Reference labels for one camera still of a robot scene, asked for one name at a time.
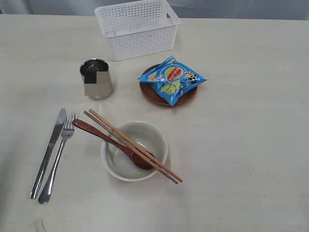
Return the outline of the grey floral ceramic bowl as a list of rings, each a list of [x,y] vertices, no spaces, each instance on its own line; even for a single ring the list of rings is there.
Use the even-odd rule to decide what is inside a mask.
[[[166,162],[168,143],[156,127],[143,121],[131,121],[118,128],[138,145],[151,152],[160,162]],[[158,173],[155,169],[145,170],[137,167],[123,151],[105,141],[101,144],[100,156],[107,172],[119,180],[143,181]]]

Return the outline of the silver table knife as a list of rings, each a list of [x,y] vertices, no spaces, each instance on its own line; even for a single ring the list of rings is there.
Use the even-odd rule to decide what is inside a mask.
[[[55,126],[53,128],[48,146],[46,148],[44,157],[42,159],[42,162],[41,162],[41,165],[40,165],[40,168],[39,168],[39,171],[37,173],[37,177],[35,179],[35,182],[34,182],[31,194],[30,194],[31,199],[36,199],[36,197],[39,193],[45,172],[47,170],[49,159],[51,157],[51,154],[52,154],[52,151],[53,151],[54,146],[56,144],[56,141],[58,140],[58,137],[60,136],[60,133],[62,131],[65,119],[66,119],[66,109],[62,108],[59,112],[57,119],[56,119],[56,123],[55,123]]]

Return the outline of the stainless steel cup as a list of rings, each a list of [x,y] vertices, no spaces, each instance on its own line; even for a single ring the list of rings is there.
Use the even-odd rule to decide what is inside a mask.
[[[113,83],[106,61],[98,58],[88,59],[81,64],[79,71],[84,84],[85,96],[101,100],[112,94]]]

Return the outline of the dark red wooden spoon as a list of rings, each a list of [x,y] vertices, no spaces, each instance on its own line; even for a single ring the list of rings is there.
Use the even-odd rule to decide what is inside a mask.
[[[121,145],[120,143],[116,142],[114,139],[111,137],[107,136],[106,134],[102,133],[95,127],[91,126],[90,124],[80,120],[80,119],[74,119],[72,124],[79,128],[82,129],[83,131],[86,131],[94,136],[97,136],[106,142],[114,145],[115,147],[119,148],[121,151],[123,151],[129,158],[130,160],[139,168],[145,169],[145,170],[150,170],[153,167],[144,161],[142,158],[140,158],[133,150],[131,150],[129,147]]]

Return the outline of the brown wooden bowl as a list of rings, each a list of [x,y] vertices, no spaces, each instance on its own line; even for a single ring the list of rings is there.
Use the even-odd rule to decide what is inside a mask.
[[[158,66],[158,65],[154,65],[154,66],[148,68],[146,71],[144,71],[144,73],[146,73],[147,71],[149,71],[150,69],[152,69],[156,66]],[[159,104],[159,105],[170,106],[164,99],[162,99],[158,94],[156,94],[156,92],[152,89],[152,87],[149,84],[140,82],[140,89],[141,89],[143,95],[148,100],[150,100],[150,101],[152,101],[156,104]],[[181,105],[181,104],[188,102],[190,99],[192,99],[194,97],[196,92],[197,92],[197,87],[192,89],[191,91],[189,91],[188,93],[186,93],[182,97],[180,97],[179,100],[177,101],[177,103],[174,106],[178,106],[178,105]]]

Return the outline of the white perforated plastic basket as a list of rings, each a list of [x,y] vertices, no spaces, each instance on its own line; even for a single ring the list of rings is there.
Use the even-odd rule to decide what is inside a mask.
[[[139,0],[95,9],[112,61],[171,50],[180,19],[165,0]]]

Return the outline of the silver metal fork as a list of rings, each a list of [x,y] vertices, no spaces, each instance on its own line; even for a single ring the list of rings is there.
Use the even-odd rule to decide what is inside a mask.
[[[46,204],[50,201],[51,195],[52,195],[52,191],[53,191],[53,186],[54,186],[54,182],[55,182],[55,177],[56,177],[56,172],[57,172],[57,168],[58,165],[60,163],[60,158],[62,155],[62,152],[64,150],[64,146],[66,144],[66,141],[71,138],[74,134],[75,131],[75,126],[73,125],[73,120],[74,119],[78,119],[79,113],[75,110],[70,110],[67,113],[66,116],[66,120],[63,126],[63,130],[61,133],[61,142],[60,142],[60,146],[59,146],[59,150],[57,152],[53,167],[50,171],[50,174],[48,176],[48,179],[45,183],[45,186],[39,196],[38,202],[40,204]]]

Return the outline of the blue snack packet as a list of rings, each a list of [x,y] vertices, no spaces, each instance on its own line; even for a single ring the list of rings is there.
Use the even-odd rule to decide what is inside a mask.
[[[170,106],[180,97],[196,88],[207,79],[171,55],[158,66],[142,74],[138,81],[149,84]]]

